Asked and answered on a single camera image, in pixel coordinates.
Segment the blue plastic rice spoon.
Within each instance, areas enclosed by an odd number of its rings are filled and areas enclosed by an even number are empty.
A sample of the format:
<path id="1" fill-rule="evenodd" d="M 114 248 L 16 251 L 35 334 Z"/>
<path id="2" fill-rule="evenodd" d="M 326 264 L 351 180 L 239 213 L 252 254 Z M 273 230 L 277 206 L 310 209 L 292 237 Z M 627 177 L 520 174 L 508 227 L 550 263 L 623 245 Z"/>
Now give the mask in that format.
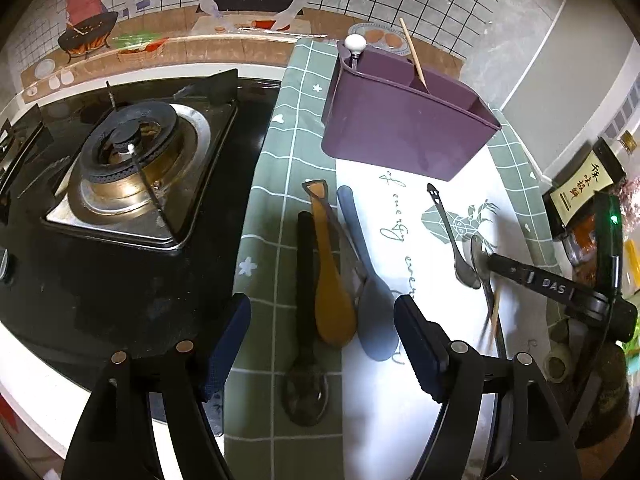
<path id="1" fill-rule="evenodd" d="M 375 272 L 358 217 L 354 192 L 349 186 L 342 185 L 337 189 L 337 198 L 355 252 L 366 274 L 358 301 L 360 344 L 370 359 L 384 362 L 394 354 L 399 341 L 394 324 L 394 296 Z"/>

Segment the black metal spoon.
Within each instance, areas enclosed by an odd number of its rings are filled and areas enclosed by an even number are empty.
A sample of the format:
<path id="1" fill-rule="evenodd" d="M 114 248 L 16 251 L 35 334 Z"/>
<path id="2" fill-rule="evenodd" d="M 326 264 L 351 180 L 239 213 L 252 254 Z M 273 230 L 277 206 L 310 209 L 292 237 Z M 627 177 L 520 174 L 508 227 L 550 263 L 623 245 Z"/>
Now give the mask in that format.
<path id="1" fill-rule="evenodd" d="M 469 288 L 480 289 L 480 278 L 478 277 L 472 266 L 470 266 L 469 263 L 466 262 L 456 243 L 456 239 L 454 238 L 454 231 L 451 229 L 447 211 L 442 204 L 438 189 L 435 188 L 434 185 L 429 183 L 427 185 L 427 193 L 430 194 L 431 199 L 434 202 L 434 205 L 440 217 L 440 221 L 442 222 L 442 225 L 444 226 L 444 229 L 449 238 L 452 253 L 454 254 L 454 273 L 456 274 L 458 281 L 463 285 L 468 286 Z"/>

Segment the wooden rice spoon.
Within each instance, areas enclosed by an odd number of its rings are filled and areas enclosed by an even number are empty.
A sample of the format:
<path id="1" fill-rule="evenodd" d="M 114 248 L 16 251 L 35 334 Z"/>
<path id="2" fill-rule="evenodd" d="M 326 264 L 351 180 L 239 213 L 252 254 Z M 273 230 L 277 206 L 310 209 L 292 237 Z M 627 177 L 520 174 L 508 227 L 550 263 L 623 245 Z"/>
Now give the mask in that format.
<path id="1" fill-rule="evenodd" d="M 314 300 L 318 333 L 329 346 L 343 348 L 356 334 L 357 321 L 332 252 L 329 214 L 326 212 L 330 209 L 326 209 L 329 189 L 325 180 L 313 180 L 304 183 L 304 190 L 310 197 L 319 252 L 320 270 Z"/>

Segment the black handled dark spoon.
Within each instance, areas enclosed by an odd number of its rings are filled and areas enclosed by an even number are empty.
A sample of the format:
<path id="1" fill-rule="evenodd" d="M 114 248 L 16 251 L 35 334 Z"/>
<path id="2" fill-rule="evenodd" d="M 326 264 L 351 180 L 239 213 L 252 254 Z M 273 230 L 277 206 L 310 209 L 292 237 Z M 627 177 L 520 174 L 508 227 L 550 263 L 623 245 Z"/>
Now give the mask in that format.
<path id="1" fill-rule="evenodd" d="M 301 427 L 318 425 L 329 402 L 326 372 L 314 354 L 314 219 L 301 211 L 296 224 L 296 357 L 284 375 L 282 406 L 288 419 Z"/>

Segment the wooden chopstick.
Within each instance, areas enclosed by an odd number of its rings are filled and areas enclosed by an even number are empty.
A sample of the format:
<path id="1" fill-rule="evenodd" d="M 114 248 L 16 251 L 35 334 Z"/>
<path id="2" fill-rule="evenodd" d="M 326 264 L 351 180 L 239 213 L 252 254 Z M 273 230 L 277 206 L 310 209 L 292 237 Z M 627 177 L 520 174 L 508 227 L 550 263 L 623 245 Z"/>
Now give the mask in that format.
<path id="1" fill-rule="evenodd" d="M 416 52 L 416 47 L 414 46 L 414 43 L 412 41 L 409 29 L 406 25 L 406 22 L 404 20 L 404 18 L 401 16 L 400 18 L 398 18 L 399 24 L 401 26 L 402 32 L 405 35 L 409 50 L 410 50 L 410 54 L 411 54 L 411 59 L 414 65 L 414 68 L 416 69 L 416 76 L 418 76 L 419 80 L 421 81 L 421 84 L 423 84 L 423 87 L 425 89 L 425 91 L 427 93 L 431 93 L 430 89 L 428 88 L 423 70 L 422 70 L 422 65 L 420 62 L 420 58 L 418 55 L 418 52 Z"/>
<path id="2" fill-rule="evenodd" d="M 497 335 L 498 335 L 498 325 L 499 325 L 499 302 L 501 295 L 501 286 L 498 284 L 494 291 L 494 304 L 492 305 L 491 315 L 490 315 L 490 342 L 497 347 Z"/>

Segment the chili flakes bag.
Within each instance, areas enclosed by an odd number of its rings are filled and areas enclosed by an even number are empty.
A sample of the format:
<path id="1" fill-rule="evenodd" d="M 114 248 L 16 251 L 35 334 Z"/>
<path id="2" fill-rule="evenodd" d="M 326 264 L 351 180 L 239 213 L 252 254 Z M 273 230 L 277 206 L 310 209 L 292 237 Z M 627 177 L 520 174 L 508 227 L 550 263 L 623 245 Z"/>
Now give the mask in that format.
<path id="1" fill-rule="evenodd" d="M 567 229 L 562 243 L 572 266 L 590 261 L 597 251 L 596 215 L 587 214 L 576 220 Z"/>

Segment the dark soy sauce bottle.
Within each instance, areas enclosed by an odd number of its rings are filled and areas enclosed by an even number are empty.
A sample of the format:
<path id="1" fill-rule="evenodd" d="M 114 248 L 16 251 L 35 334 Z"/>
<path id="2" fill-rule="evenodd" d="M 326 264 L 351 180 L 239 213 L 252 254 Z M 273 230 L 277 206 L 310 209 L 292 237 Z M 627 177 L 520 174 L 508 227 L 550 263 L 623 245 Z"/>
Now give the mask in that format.
<path id="1" fill-rule="evenodd" d="M 638 141 L 629 131 L 616 139 L 600 136 L 577 169 L 542 196 L 552 238 L 559 240 L 564 235 L 594 194 L 624 182 L 631 173 L 632 158 L 638 154 Z"/>

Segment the green checkered table mat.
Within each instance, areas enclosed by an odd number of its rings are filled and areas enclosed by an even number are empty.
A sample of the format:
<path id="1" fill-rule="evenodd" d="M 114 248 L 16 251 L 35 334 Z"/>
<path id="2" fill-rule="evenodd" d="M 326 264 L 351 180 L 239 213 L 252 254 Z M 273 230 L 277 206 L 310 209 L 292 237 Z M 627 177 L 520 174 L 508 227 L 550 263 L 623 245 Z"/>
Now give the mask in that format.
<path id="1" fill-rule="evenodd" d="M 503 124 L 450 182 L 329 158 L 320 120 L 336 61 L 335 44 L 301 39 L 282 78 L 259 155 L 238 255 L 234 288 L 250 297 L 252 322 L 224 393 L 224 457 L 235 479 L 409 479 L 439 406 L 424 393 L 398 344 L 371 360 L 358 337 L 342 350 L 317 341 L 329 403 L 318 425 L 288 419 L 281 402 L 295 340 L 296 224 L 310 211 L 302 183 L 326 180 L 354 192 L 367 248 L 392 292 L 410 294 L 452 339 L 489 353 L 480 339 L 487 314 L 482 290 L 462 285 L 427 182 L 439 194 L 457 242 L 477 232 L 500 254 L 560 273 L 533 168 Z M 509 356 L 528 351 L 539 365 L 550 351 L 547 300 L 498 281 L 499 315 Z"/>

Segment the purple plastic utensil holder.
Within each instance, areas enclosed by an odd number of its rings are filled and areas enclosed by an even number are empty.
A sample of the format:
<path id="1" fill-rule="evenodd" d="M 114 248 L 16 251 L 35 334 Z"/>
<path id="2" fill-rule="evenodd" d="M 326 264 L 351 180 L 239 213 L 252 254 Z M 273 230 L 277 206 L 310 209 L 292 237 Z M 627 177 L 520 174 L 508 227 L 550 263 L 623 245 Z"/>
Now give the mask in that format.
<path id="1" fill-rule="evenodd" d="M 340 41 L 322 113 L 322 150 L 451 180 L 500 129 L 473 89 L 408 58 L 367 47 L 357 61 Z"/>

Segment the wooden chopstick in holder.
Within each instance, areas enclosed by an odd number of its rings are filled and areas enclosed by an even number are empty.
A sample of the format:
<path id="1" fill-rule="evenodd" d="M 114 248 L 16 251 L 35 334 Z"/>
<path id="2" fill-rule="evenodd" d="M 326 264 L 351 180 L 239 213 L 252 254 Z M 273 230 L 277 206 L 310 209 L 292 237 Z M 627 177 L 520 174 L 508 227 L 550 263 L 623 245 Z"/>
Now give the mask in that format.
<path id="1" fill-rule="evenodd" d="M 418 76 L 419 80 L 421 81 L 421 84 L 423 84 L 423 87 L 425 89 L 425 91 L 427 93 L 431 93 L 430 89 L 428 88 L 423 70 L 422 70 L 422 65 L 420 62 L 420 58 L 418 55 L 418 52 L 416 52 L 416 47 L 414 46 L 414 43 L 412 41 L 409 29 L 406 25 L 406 22 L 404 20 L 404 18 L 401 16 L 400 18 L 398 18 L 399 24 L 401 26 L 402 32 L 405 35 L 409 50 L 410 50 L 410 54 L 411 54 L 411 59 L 414 65 L 414 68 L 416 69 L 416 76 Z"/>

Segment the white knob metal utensil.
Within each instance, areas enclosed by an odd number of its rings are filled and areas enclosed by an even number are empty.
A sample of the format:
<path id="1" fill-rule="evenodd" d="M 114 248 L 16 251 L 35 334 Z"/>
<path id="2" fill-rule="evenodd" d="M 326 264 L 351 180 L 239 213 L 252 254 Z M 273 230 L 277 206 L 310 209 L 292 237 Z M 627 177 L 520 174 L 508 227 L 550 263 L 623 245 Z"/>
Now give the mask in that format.
<path id="1" fill-rule="evenodd" d="M 356 70 L 358 61 L 363 51 L 367 47 L 367 39 L 359 34 L 350 34 L 344 39 L 344 46 L 350 53 L 350 64 L 352 69 Z"/>

